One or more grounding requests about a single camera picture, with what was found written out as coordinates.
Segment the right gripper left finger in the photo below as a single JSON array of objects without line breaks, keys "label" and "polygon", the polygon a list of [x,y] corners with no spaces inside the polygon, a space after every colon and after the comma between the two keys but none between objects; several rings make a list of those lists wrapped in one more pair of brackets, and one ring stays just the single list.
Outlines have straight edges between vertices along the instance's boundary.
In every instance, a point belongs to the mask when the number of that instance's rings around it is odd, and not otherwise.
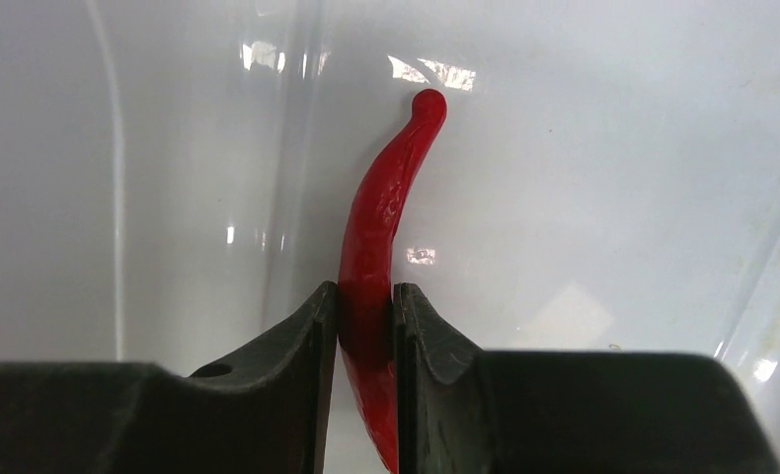
[{"label": "right gripper left finger", "polygon": [[319,473],[337,288],[183,377],[145,362],[0,362],[0,473]]}]

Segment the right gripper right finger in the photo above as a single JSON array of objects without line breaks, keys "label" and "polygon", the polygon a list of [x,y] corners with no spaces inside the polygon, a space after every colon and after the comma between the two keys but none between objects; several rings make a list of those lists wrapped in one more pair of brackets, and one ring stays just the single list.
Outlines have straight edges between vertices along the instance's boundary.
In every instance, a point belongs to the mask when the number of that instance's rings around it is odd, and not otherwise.
[{"label": "right gripper right finger", "polygon": [[403,473],[777,473],[741,387],[705,355],[495,351],[394,289]]}]

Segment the red chili pepper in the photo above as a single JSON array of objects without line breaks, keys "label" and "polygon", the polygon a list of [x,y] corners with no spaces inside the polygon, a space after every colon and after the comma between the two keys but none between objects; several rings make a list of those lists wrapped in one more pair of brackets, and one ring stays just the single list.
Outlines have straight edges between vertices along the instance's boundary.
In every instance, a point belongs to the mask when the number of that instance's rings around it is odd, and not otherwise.
[{"label": "red chili pepper", "polygon": [[413,183],[447,117],[442,93],[424,89],[404,127],[373,160],[351,202],[337,286],[339,343],[358,411],[384,467],[399,470],[392,336],[394,239]]}]

